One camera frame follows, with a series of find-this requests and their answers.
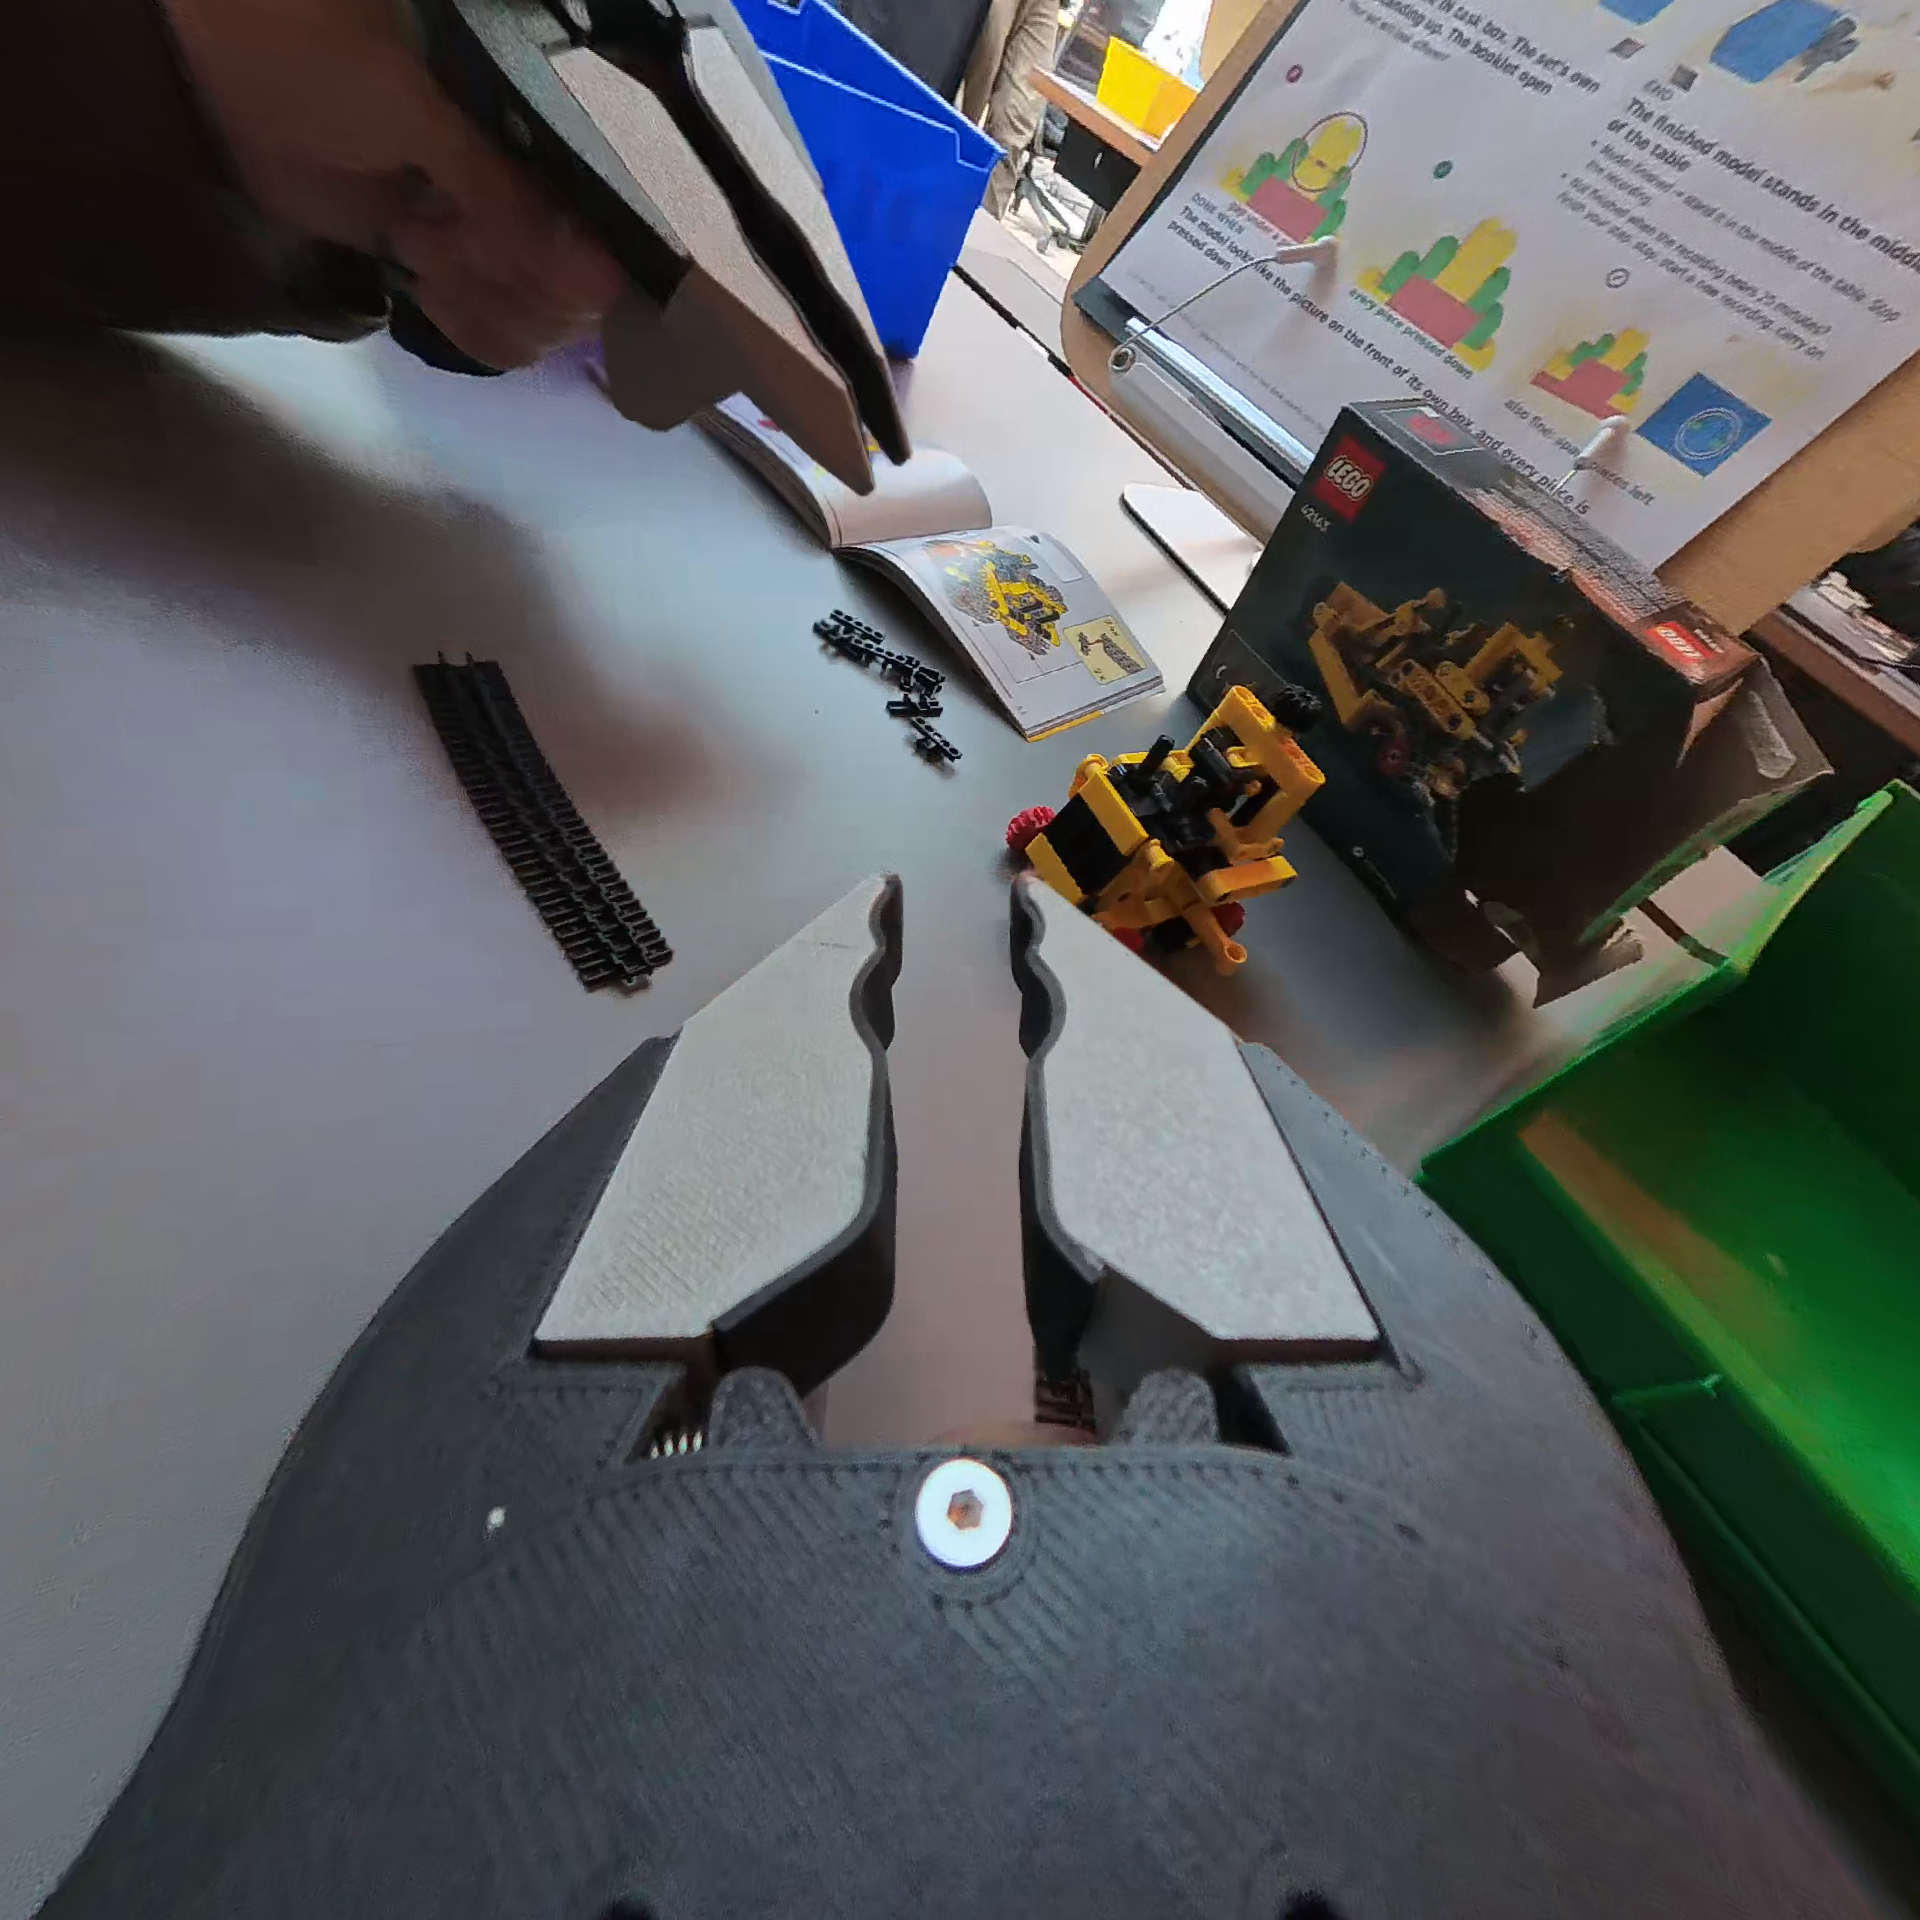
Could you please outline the black lego track strip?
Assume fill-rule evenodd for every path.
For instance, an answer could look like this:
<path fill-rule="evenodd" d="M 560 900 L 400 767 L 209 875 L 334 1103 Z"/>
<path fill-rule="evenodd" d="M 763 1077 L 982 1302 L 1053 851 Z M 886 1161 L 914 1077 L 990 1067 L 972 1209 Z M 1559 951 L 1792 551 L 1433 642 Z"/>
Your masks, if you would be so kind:
<path fill-rule="evenodd" d="M 639 991 L 670 949 L 539 751 L 495 660 L 412 664 L 447 767 L 583 991 Z"/>

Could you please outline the yellow plastic bin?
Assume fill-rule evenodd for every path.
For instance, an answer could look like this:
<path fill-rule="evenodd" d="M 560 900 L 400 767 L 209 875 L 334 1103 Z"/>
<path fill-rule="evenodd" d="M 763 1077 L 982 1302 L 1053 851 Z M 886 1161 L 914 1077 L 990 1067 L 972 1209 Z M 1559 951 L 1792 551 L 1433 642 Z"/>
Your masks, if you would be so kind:
<path fill-rule="evenodd" d="M 1109 37 L 1092 96 L 1109 117 L 1157 142 L 1201 91 L 1137 44 Z"/>

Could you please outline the lego instruction booklet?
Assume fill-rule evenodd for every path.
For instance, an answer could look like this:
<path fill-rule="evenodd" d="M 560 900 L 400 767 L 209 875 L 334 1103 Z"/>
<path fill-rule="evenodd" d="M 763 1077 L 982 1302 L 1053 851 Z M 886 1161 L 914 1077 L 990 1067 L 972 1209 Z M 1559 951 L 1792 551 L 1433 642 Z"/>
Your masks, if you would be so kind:
<path fill-rule="evenodd" d="M 851 492 L 749 396 L 694 422 L 838 565 L 891 585 L 1024 738 L 1165 690 L 1158 664 L 1089 565 L 1048 530 L 988 523 L 988 496 L 961 456 L 928 447 L 891 464 L 871 447 L 871 492 Z"/>

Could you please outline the background wooden table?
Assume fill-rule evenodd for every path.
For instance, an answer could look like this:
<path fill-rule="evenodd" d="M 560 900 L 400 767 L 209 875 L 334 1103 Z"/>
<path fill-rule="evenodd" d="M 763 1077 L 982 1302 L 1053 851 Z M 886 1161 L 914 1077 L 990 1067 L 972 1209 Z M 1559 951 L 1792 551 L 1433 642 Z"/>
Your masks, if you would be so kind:
<path fill-rule="evenodd" d="M 1033 91 L 1059 109 L 1074 127 L 1082 127 L 1096 142 L 1127 157 L 1137 166 L 1146 166 L 1158 151 L 1153 130 L 1130 127 L 1109 103 L 1101 103 L 1089 89 L 1063 78 L 1059 73 L 1044 69 L 1033 73 Z"/>

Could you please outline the blue plastic bin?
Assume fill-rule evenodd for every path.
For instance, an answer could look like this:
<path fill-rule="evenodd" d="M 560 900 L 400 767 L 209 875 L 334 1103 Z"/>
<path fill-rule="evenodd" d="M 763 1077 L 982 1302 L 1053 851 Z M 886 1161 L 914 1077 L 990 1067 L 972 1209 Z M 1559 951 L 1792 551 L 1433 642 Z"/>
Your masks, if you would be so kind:
<path fill-rule="evenodd" d="M 881 347 L 914 359 L 998 146 L 938 100 L 910 112 L 778 54 L 766 69 L 818 171 Z"/>
<path fill-rule="evenodd" d="M 838 73 L 856 28 L 827 0 L 737 0 L 731 4 L 766 60 L 807 73 Z"/>

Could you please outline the pile of track pieces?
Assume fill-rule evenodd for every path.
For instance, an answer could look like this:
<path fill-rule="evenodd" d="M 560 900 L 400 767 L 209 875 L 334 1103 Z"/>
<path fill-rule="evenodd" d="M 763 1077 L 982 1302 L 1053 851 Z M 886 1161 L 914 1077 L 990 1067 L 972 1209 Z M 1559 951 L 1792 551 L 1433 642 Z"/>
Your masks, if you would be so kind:
<path fill-rule="evenodd" d="M 910 756 L 934 767 L 955 767 L 964 760 L 961 742 L 938 725 L 946 688 L 938 668 L 894 648 L 876 625 L 844 606 L 818 614 L 812 635 L 822 651 L 886 688 L 885 713 L 904 727 Z"/>

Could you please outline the dark cardboard lego box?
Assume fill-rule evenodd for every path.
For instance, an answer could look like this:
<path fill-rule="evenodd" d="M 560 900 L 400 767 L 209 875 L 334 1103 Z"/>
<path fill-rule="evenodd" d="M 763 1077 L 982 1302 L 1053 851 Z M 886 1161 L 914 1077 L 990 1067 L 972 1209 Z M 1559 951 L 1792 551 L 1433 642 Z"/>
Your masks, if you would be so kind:
<path fill-rule="evenodd" d="M 1536 1005 L 1830 770 L 1743 635 L 1422 401 L 1334 410 L 1187 695 L 1231 684 L 1319 698 L 1309 829 L 1453 968 L 1525 955 Z"/>

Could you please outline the green plastic bin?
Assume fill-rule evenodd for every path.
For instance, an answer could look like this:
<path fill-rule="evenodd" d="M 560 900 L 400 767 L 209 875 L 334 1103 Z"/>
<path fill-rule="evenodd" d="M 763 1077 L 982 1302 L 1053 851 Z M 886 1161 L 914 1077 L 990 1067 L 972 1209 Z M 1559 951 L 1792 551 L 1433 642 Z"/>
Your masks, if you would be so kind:
<path fill-rule="evenodd" d="M 1859 799 L 1692 973 L 1418 1162 L 1670 1532 L 1916 1825 L 1920 805 Z"/>

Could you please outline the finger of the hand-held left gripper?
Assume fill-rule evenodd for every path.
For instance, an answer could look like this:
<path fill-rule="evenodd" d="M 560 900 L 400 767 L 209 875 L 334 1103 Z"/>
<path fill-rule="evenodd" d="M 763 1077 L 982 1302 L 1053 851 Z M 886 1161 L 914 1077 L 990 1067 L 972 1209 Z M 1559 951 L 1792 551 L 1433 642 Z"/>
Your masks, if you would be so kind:
<path fill-rule="evenodd" d="M 904 464 L 910 439 L 860 279 L 778 89 L 737 15 L 682 18 L 682 89 L 690 142 L 749 247 L 838 375 L 856 422 Z"/>
<path fill-rule="evenodd" d="M 617 410 L 668 432 L 727 396 L 749 396 L 837 478 L 871 492 L 876 439 L 749 247 L 705 157 L 674 146 L 655 201 L 682 236 L 690 268 L 668 301 L 650 301 L 628 279 L 602 315 L 601 347 Z"/>

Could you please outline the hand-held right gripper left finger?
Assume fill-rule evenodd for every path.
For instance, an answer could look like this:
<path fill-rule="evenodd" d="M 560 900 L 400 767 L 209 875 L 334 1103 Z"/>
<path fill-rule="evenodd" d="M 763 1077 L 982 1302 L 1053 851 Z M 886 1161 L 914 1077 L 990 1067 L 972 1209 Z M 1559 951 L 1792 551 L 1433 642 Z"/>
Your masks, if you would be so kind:
<path fill-rule="evenodd" d="M 863 875 L 678 1023 L 535 1354 L 766 1366 L 818 1396 L 876 1340 L 894 1296 L 900 935 L 900 875 Z"/>

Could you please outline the yellow lego bulldozer model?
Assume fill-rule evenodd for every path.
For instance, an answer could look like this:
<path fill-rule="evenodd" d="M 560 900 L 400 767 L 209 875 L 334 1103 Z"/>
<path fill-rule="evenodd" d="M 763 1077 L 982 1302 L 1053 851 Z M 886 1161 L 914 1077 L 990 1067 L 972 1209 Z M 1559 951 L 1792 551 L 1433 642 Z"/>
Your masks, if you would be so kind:
<path fill-rule="evenodd" d="M 1235 973 L 1247 900 L 1298 875 L 1285 829 L 1322 789 L 1302 748 L 1319 716 L 1298 684 L 1273 698 L 1231 684 L 1182 742 L 1082 756 L 1069 799 L 1017 813 L 1003 846 L 1127 951 L 1203 951 Z"/>

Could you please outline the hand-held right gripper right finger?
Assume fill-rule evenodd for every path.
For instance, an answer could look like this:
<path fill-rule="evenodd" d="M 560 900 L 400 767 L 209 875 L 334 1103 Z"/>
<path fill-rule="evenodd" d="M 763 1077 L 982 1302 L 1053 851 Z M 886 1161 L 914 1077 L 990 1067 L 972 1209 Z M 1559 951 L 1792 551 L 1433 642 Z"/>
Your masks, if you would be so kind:
<path fill-rule="evenodd" d="M 1024 1298 L 1044 1378 L 1119 1411 L 1157 1370 L 1358 1362 L 1379 1319 L 1247 1047 L 1017 875 Z"/>

